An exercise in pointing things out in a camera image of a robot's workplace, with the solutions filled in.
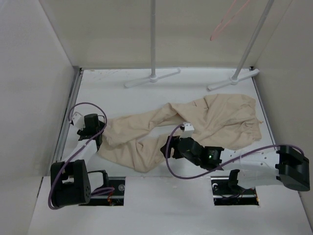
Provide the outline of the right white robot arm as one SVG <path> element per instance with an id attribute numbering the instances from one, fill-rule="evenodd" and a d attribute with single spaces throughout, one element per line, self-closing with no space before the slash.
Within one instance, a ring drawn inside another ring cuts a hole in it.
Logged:
<path id="1" fill-rule="evenodd" d="M 202 146 L 192 138 L 168 137 L 160 148 L 165 159 L 186 159 L 207 173 L 230 172 L 231 193 L 256 186 L 282 185 L 295 191 L 310 190 L 309 159 L 294 145 L 268 145 L 247 153 L 216 146 Z"/>

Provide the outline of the beige trousers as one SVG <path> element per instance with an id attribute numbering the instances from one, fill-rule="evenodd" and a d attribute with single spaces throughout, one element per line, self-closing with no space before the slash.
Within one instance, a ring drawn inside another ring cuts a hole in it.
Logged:
<path id="1" fill-rule="evenodd" d="M 156 127 L 193 125 L 193 139 L 204 146 L 238 150 L 262 138 L 256 101 L 243 94 L 215 94 L 189 103 L 167 103 L 145 113 L 110 119 L 99 155 L 113 163 L 146 173 L 165 158 L 160 149 L 167 134 L 147 135 Z"/>

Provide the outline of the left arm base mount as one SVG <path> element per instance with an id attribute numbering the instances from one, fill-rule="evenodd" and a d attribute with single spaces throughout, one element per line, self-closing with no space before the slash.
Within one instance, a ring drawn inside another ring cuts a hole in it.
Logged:
<path id="1" fill-rule="evenodd" d="M 105 170 L 89 171 L 90 201 L 80 206 L 123 206 L 126 177 L 109 176 Z"/>

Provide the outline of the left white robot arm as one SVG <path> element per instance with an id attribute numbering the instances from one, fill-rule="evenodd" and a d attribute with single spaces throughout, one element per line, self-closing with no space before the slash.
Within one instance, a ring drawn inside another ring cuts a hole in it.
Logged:
<path id="1" fill-rule="evenodd" d="M 105 195 L 110 189 L 105 170 L 87 170 L 87 162 L 102 144 L 106 117 L 97 114 L 82 116 L 76 112 L 71 124 L 78 129 L 78 143 L 68 157 L 53 163 L 50 168 L 51 189 L 48 206 L 53 210 L 88 204 L 92 196 Z"/>

